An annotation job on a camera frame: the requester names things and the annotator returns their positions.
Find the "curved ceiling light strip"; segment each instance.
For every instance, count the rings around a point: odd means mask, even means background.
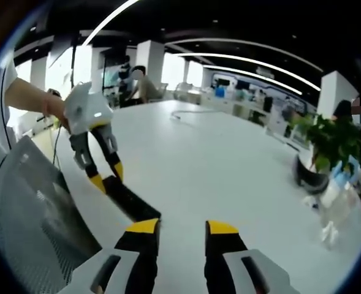
[[[103,29],[104,26],[106,26],[111,20],[113,20],[115,17],[117,17],[119,14],[121,14],[123,11],[125,11],[127,8],[129,8],[131,5],[134,5],[138,1],[140,0],[128,0],[127,2],[116,8],[93,30],[93,32],[86,38],[82,46],[86,46],[87,44],[89,44],[90,41],[92,41],[92,39],[97,35],[99,31]]]
[[[251,63],[259,64],[259,65],[264,66],[264,67],[269,67],[271,69],[275,69],[275,70],[277,70],[279,72],[290,75],[291,77],[296,78],[299,81],[302,81],[303,83],[307,84],[308,86],[314,88],[317,91],[321,90],[318,86],[312,84],[310,81],[307,81],[306,79],[304,79],[302,77],[299,77],[298,75],[296,75],[296,74],[294,74],[292,72],[288,72],[287,70],[282,69],[280,67],[273,66],[273,65],[271,65],[269,63],[265,63],[265,62],[254,60],[254,59],[249,59],[249,58],[244,58],[244,57],[239,57],[239,56],[234,56],[234,55],[216,54],[216,53],[177,53],[177,54],[174,54],[174,55],[177,55],[177,56],[219,57],[219,58],[230,58],[230,59],[236,59],[236,60],[251,62]]]
[[[225,39],[225,38],[197,38],[197,39],[185,39],[185,40],[169,42],[169,43],[166,43],[166,45],[190,43],[190,42],[226,42],[226,43],[242,43],[242,44],[247,44],[247,45],[254,45],[254,46],[270,49],[270,50],[277,51],[282,54],[288,55],[288,56],[298,59],[304,63],[307,63],[309,66],[314,67],[315,69],[317,69],[320,72],[323,72],[323,69],[321,69],[319,66],[316,66],[315,64],[305,60],[304,58],[294,55],[291,52],[288,52],[288,51],[285,51],[285,50],[282,50],[282,49],[279,49],[279,48],[276,48],[273,46],[269,46],[266,44],[261,44],[261,43],[251,42],[251,41],[237,40],[237,39]]]
[[[242,75],[250,75],[252,77],[256,77],[256,78],[260,78],[261,80],[265,80],[268,81],[269,83],[273,83],[276,84],[278,86],[281,86],[283,88],[286,88],[288,90],[291,90],[292,92],[295,92],[298,95],[302,95],[303,93],[300,92],[299,90],[296,90],[295,88],[292,88],[288,85],[282,84],[279,81],[276,80],[272,80],[271,78],[266,78],[262,75],[257,75],[256,73],[253,72],[246,72],[244,70],[240,70],[240,69],[231,69],[230,67],[223,67],[223,66],[203,66],[206,69],[217,69],[217,70],[226,70],[227,72],[236,72],[238,74],[242,74]]]

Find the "table surface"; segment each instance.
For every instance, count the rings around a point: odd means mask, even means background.
[[[319,242],[320,218],[302,203],[306,194],[292,179],[296,152],[231,115],[170,116],[202,109],[172,100],[114,111],[125,183],[162,213],[153,293],[207,293],[207,219],[237,227],[248,248],[284,268],[300,293],[333,293],[361,253],[359,206],[328,251]],[[100,173],[110,175],[92,136],[89,144]],[[82,218],[102,247],[113,247],[130,220],[79,170],[65,132],[57,153]]]

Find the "green leaves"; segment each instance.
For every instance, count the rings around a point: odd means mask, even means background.
[[[342,161],[342,171],[346,169],[353,175],[354,167],[348,160],[350,155],[359,158],[361,134],[350,118],[332,121],[321,115],[316,119],[306,116],[293,123],[298,125],[299,132],[305,135],[317,150],[314,164],[318,172],[335,167]]]

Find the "desk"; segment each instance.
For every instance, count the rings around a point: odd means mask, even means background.
[[[284,268],[301,294],[330,294],[361,251],[361,213],[340,231],[337,249],[319,242],[319,216],[302,204],[293,183],[296,152],[257,125],[179,101],[115,110],[112,127],[125,183],[162,213],[155,294],[207,293],[205,221],[228,222],[245,244]],[[109,167],[90,137],[102,174]],[[78,169],[65,133],[59,138],[62,172],[77,208],[103,247],[113,247],[129,220]]]

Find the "black ceiling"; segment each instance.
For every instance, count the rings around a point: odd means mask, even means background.
[[[62,0],[52,7],[47,29],[29,32],[19,47],[43,36],[66,31],[94,29],[125,0]],[[236,55],[273,64],[297,74],[317,86],[321,77],[340,71],[361,91],[361,8],[326,2],[299,1],[207,1],[140,0],[106,27],[126,32],[107,37],[111,42],[153,39],[168,43],[193,38],[227,38],[266,44],[297,55],[323,72],[296,58],[270,49],[242,43],[188,42],[178,44],[193,52]],[[256,65],[233,59],[207,58],[217,66],[255,72]],[[318,92],[298,80],[273,70],[276,79],[305,93],[316,104]]]

